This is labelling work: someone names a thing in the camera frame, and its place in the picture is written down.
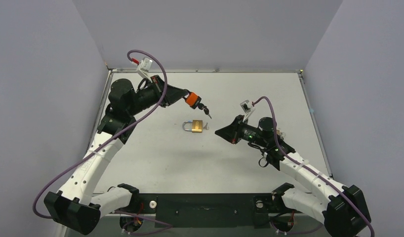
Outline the orange black padlock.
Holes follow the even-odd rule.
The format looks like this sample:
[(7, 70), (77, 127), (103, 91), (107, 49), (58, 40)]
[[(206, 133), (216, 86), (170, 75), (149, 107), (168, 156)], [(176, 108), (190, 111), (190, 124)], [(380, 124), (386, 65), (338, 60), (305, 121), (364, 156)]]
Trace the orange black padlock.
[(196, 109), (201, 103), (202, 98), (198, 96), (194, 92), (190, 92), (189, 95), (185, 98), (185, 102), (192, 108)]

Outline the brass padlock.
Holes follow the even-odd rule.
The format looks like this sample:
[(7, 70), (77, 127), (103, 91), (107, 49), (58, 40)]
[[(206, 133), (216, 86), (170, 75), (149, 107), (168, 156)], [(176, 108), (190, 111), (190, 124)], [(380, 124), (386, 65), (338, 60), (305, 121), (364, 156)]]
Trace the brass padlock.
[(203, 121), (202, 120), (188, 120), (182, 123), (182, 129), (186, 132), (202, 133)]

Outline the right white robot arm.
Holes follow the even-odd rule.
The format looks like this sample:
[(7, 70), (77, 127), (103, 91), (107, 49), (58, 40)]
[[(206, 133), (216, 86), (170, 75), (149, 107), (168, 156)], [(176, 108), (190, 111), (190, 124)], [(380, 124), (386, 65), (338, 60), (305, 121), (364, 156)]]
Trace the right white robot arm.
[(306, 192), (285, 183), (272, 191), (271, 204), (278, 211), (300, 211), (324, 225), (332, 237), (355, 237), (371, 223), (364, 194), (355, 185), (347, 187), (313, 167), (275, 131), (274, 120), (263, 117), (254, 127), (243, 115), (215, 131), (231, 144), (244, 140), (258, 149), (267, 164), (292, 177)]

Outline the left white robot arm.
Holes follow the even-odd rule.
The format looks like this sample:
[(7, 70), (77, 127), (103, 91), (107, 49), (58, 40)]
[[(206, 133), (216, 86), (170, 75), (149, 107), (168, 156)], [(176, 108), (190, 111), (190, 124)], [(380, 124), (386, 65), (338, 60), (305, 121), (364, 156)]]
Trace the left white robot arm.
[(159, 76), (144, 78), (144, 87), (134, 90), (128, 79), (118, 79), (111, 85), (106, 108), (90, 148), (69, 180), (58, 190), (48, 192), (44, 204), (55, 222), (82, 234), (90, 233), (99, 220), (119, 209), (134, 212), (139, 208), (137, 188), (119, 184), (98, 196), (93, 196), (98, 181), (115, 154), (129, 139), (132, 130), (126, 128), (136, 122), (135, 115), (161, 102), (167, 107), (179, 99), (190, 106), (197, 103), (197, 95), (164, 82)]

